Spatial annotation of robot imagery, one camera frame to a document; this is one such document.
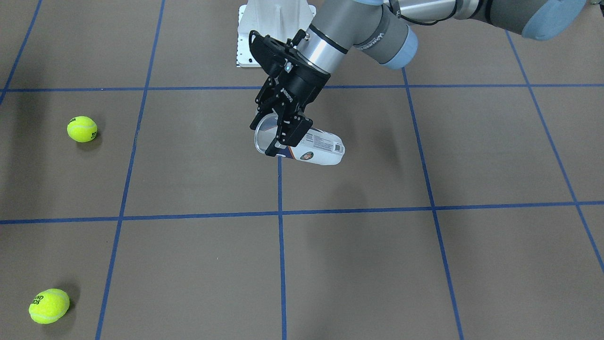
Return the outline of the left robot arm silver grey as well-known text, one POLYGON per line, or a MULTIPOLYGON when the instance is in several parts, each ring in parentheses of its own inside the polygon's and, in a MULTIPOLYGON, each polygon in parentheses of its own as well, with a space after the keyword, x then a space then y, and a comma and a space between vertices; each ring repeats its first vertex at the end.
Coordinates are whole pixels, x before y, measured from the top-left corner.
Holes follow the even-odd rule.
POLYGON ((326 0, 316 13, 306 0, 251 0, 239 24, 252 60, 268 76, 250 124, 255 148, 270 157, 338 164, 341 138, 313 127, 304 114, 347 53, 355 48, 389 69, 414 58, 412 26, 474 19, 527 39, 559 35, 584 0, 326 0))

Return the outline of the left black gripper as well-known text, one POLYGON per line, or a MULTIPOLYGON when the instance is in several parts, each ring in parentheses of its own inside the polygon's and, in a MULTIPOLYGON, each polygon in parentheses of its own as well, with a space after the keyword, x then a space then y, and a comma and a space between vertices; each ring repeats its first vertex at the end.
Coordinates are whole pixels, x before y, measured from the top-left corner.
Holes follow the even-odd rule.
POLYGON ((329 73, 304 66, 294 66, 289 72, 283 69, 277 78, 268 76, 255 97, 257 109, 249 125, 255 130, 264 118, 265 155, 276 157, 298 146, 313 127, 313 120, 302 112, 330 78, 329 73))

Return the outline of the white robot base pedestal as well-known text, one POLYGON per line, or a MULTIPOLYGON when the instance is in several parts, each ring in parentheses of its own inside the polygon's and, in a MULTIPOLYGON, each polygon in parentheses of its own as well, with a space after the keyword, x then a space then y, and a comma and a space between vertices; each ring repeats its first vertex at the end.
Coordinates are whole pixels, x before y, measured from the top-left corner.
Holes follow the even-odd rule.
POLYGON ((250 32, 285 42, 298 30, 306 30, 316 12, 306 0, 249 0, 242 4, 238 9, 236 67, 260 66, 250 52, 250 32))

